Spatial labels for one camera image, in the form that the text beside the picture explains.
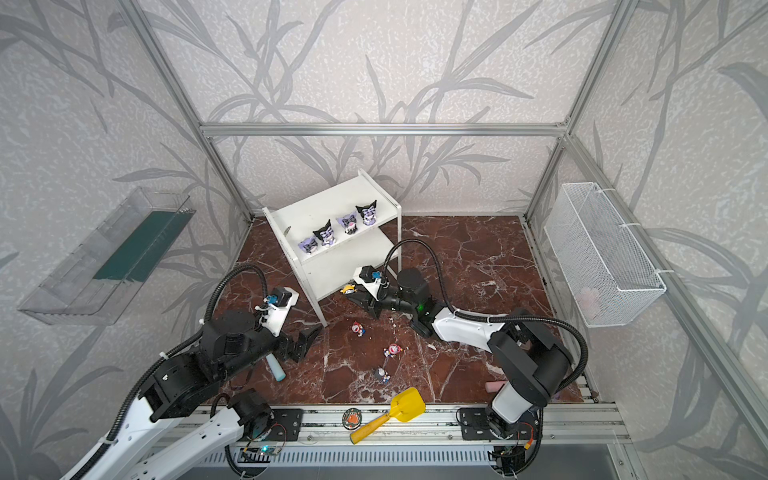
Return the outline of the black hooded kuromi figure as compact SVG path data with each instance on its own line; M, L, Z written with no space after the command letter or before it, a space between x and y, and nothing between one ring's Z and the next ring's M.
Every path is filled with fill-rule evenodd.
M318 240L318 242L325 247L330 247L336 242L335 233L330 220L328 220L319 229L314 230L313 235Z

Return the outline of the purple kuromi figure black bow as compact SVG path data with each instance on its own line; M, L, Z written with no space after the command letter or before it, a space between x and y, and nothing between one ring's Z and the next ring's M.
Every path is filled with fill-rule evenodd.
M317 238L314 235L312 235L312 236L310 236L308 238L305 238L304 240L300 241L298 246L299 246L300 250L303 253L305 253L307 255L311 255L311 254L315 253L318 250L319 243L318 243Z

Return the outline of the purple striped bow kuromi figure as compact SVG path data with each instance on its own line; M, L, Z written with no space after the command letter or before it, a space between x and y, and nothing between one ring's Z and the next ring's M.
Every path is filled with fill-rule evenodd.
M337 222L347 235L356 234L358 231L358 220L355 212L338 217Z

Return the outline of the black eared kuromi figure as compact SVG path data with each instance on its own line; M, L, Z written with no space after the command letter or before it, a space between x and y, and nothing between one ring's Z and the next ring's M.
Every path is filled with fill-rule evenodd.
M366 205L357 205L356 210L365 226L373 226L376 223L377 221L377 201L376 200Z

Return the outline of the red cap doraemon figure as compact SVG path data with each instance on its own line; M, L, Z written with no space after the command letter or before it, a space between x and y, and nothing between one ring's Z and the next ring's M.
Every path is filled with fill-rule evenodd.
M351 326L351 330L353 333L355 333L358 337L362 337L366 330L364 326L359 322L354 322Z

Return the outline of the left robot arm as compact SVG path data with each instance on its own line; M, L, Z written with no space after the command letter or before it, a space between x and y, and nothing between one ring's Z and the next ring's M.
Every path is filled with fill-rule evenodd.
M155 458L148 455L167 432L193 414L222 386L260 360L274 356L300 362L320 334L321 326L291 338L282 327L298 293L291 288L262 289L254 311L214 311L227 284L251 272L263 280L256 265L245 263L228 272L208 301L200 329L161 353L139 378L99 442L66 473L68 479L174 479L193 466L193 458L229 446L244 436L259 436L273 424L266 400L255 390L234 395L227 405L196 431Z

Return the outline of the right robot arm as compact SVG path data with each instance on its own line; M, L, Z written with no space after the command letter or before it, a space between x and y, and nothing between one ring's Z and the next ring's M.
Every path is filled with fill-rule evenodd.
M424 338L469 345L492 354L505 383L486 408L496 434L502 436L526 413L543 408L584 372L588 344L566 321L537 316L525 309L510 314L481 314L455 307L448 295L438 255L425 241L414 239L433 260L441 298L417 268L401 270L391 280L383 267L366 265L354 271L341 293L377 319L385 310L410 318L410 327Z

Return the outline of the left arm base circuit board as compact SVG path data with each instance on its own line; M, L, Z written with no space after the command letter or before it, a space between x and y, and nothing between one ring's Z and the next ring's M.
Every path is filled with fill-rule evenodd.
M241 450L239 461L245 464L270 463L282 453L282 449L280 445L246 447Z

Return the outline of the white two-tier metal shelf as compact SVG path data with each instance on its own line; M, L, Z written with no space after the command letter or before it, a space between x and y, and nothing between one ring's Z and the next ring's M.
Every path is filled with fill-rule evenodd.
M357 213L357 205L377 201L377 221L365 226ZM358 220L356 234L347 235L337 218L355 212ZM385 225L396 224L396 239L402 239L403 213L401 205L373 177L360 169L357 176L280 209L265 207L267 219L304 296L322 326L328 322L320 301L338 293L360 266L381 267L395 242L383 231ZM313 235L313 231L331 221L336 242L322 246L307 255L298 244Z

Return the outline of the pink hat doraemon figure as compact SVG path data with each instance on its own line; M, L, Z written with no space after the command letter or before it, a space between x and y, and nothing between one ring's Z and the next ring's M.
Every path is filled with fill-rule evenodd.
M402 352L402 348L397 344L390 344L385 350L384 350L384 356L386 358L393 358L399 355Z

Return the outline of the small dark figure front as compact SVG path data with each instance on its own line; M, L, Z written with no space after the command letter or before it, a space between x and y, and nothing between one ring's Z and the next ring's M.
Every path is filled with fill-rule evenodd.
M383 384L388 383L391 379L391 376L387 373L387 371L384 368L377 368L374 371L374 375Z

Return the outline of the round orange badge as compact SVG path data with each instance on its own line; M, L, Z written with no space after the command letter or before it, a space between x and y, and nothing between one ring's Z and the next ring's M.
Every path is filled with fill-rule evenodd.
M349 431L358 429L362 424L362 412L358 408L348 408L342 415L342 426Z

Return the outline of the yellow plastic toy shovel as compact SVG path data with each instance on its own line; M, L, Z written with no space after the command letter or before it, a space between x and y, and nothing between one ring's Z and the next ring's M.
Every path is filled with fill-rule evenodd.
M353 445L356 445L390 420L395 419L398 422L407 423L424 414L425 411L426 403L420 392L415 387L408 388L392 398L387 413L352 432L349 435L350 441Z

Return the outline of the pink object in basket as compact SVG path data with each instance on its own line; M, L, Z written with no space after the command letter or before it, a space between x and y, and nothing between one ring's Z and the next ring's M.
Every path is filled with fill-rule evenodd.
M601 314L601 293L598 289L583 287L576 295L577 303L586 320L596 320Z

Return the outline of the clear plastic wall bin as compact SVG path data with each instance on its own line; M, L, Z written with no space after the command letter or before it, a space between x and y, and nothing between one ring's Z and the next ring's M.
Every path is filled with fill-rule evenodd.
M47 325L115 324L195 213L188 194L135 188L18 310Z

